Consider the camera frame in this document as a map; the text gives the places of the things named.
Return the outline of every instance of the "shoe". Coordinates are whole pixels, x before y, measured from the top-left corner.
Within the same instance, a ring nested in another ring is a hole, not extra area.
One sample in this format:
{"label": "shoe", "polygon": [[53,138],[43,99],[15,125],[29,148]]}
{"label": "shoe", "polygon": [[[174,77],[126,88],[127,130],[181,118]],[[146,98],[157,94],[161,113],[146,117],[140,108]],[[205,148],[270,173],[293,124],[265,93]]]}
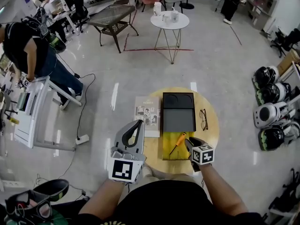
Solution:
{"label": "shoe", "polygon": [[80,93],[75,94],[75,98],[78,102],[81,101],[81,98],[83,97],[83,92],[81,91]]}
{"label": "shoe", "polygon": [[65,102],[61,102],[60,103],[60,110],[63,111],[65,110],[65,108],[67,107],[67,105],[69,104],[70,99],[66,100]]}
{"label": "shoe", "polygon": [[[75,96],[75,92],[72,89],[69,89],[71,92],[72,97]],[[60,102],[60,110],[65,110],[65,108],[67,107],[67,105],[69,104],[70,99],[66,100],[65,102]]]}
{"label": "shoe", "polygon": [[226,18],[223,19],[223,22],[225,22],[225,23],[227,23],[227,24],[229,24],[229,25],[232,25],[232,22],[229,21],[229,20],[227,20]]}
{"label": "shoe", "polygon": [[142,169],[142,177],[146,177],[146,176],[152,176],[152,170],[147,167],[147,166],[144,166],[143,169]]}
{"label": "shoe", "polygon": [[72,38],[71,39],[68,39],[66,42],[65,42],[65,45],[67,46],[70,42],[72,42]]}

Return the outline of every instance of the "helmet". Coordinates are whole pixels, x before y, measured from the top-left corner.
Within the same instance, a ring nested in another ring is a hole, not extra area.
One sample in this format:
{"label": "helmet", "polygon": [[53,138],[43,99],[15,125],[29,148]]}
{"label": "helmet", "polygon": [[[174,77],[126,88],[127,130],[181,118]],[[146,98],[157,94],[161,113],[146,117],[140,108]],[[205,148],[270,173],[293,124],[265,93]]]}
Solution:
{"label": "helmet", "polygon": [[279,77],[278,69],[275,66],[261,67],[253,75],[252,81],[257,89],[261,89],[268,83],[274,83]]}
{"label": "helmet", "polygon": [[282,102],[291,94],[291,86],[288,83],[278,82],[276,84],[268,83],[264,88],[256,92],[256,98],[259,105],[265,103]]}
{"label": "helmet", "polygon": [[254,110],[253,117],[257,128],[265,128],[279,120],[280,109],[272,103],[266,103]]}
{"label": "helmet", "polygon": [[292,121],[288,124],[289,131],[285,134],[285,144],[289,145],[292,141],[296,140],[300,136],[299,123]]}
{"label": "helmet", "polygon": [[277,149],[285,140],[285,134],[280,126],[273,126],[258,133],[258,142],[263,151]]}
{"label": "helmet", "polygon": [[264,88],[256,92],[256,98],[259,105],[276,103],[279,99],[279,89],[274,84],[268,83]]}

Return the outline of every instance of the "glass tabletop table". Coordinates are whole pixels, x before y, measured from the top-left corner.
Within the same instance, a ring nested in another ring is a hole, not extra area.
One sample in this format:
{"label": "glass tabletop table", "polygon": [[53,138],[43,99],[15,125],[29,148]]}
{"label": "glass tabletop table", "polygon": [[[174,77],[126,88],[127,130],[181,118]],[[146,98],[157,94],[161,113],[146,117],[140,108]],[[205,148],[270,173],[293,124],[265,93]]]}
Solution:
{"label": "glass tabletop table", "polygon": [[[131,5],[112,4],[104,8],[102,11],[100,11],[87,21],[87,24],[93,25],[100,33],[100,46],[102,46],[101,33],[104,33],[113,36],[119,53],[121,53],[117,34],[123,31],[128,25],[135,30],[137,35],[139,35],[136,29],[131,24],[131,13],[134,11],[135,7]],[[129,22],[121,21],[128,15]]]}

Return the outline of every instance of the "cable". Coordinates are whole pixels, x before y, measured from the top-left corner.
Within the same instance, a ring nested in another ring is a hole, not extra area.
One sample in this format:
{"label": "cable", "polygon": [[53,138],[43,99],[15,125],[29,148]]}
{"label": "cable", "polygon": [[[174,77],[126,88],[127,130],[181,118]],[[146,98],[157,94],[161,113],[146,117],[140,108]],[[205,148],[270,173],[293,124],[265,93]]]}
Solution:
{"label": "cable", "polygon": [[128,193],[130,193],[129,183],[127,183],[125,186],[128,186]]}
{"label": "cable", "polygon": [[61,176],[59,176],[57,179],[60,179],[62,176],[64,176],[64,175],[66,174],[66,172],[69,170],[70,166],[71,166],[72,163],[73,163],[74,157],[75,157],[75,152],[74,152],[74,154],[73,154],[73,158],[72,158],[72,161],[71,161],[69,167],[67,167],[66,171],[65,171]]}
{"label": "cable", "polygon": [[[49,181],[48,179],[46,178],[42,178],[38,173],[37,173],[37,179],[36,179],[36,183],[34,184],[33,188],[35,188],[36,185],[40,185],[39,182],[41,180],[45,180],[45,181]],[[70,187],[74,188],[74,189],[77,189],[77,190],[80,190],[80,191],[84,191],[83,189],[80,189],[80,188],[77,188],[77,187],[74,187],[72,184],[69,184]]]}
{"label": "cable", "polygon": [[77,201],[79,198],[81,198],[81,196],[82,196],[82,194],[78,198],[76,198],[75,201]]}
{"label": "cable", "polygon": [[82,114],[83,114],[84,108],[85,108],[85,106],[86,106],[86,104],[87,104],[86,93],[87,93],[89,87],[90,87],[90,86],[92,85],[92,83],[95,81],[96,75],[95,75],[94,73],[91,73],[91,74],[87,74],[86,76],[80,77],[80,78],[84,78],[84,77],[87,77],[87,76],[89,76],[89,75],[94,75],[94,80],[88,85],[88,87],[86,88],[85,94],[84,94],[84,96],[85,96],[85,104],[84,104],[84,106],[83,106],[83,108],[82,108],[82,110],[81,110],[80,117],[79,117],[79,121],[78,121],[78,127],[77,127],[77,140],[80,140],[80,138],[79,138],[79,136],[78,136],[78,130],[79,130],[79,126],[80,126],[80,119],[81,119],[81,116],[82,116]]}
{"label": "cable", "polygon": [[69,67],[69,69],[75,74],[75,72],[72,70],[72,68],[66,63],[66,61],[64,61],[65,62],[65,64]]}

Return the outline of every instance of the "black box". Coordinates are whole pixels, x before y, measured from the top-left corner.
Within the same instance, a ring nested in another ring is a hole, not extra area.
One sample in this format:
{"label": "black box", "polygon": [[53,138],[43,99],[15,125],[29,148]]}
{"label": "black box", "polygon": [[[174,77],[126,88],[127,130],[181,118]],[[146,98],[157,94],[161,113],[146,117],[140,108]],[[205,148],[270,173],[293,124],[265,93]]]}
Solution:
{"label": "black box", "polygon": [[163,131],[196,131],[195,103],[192,92],[163,93]]}

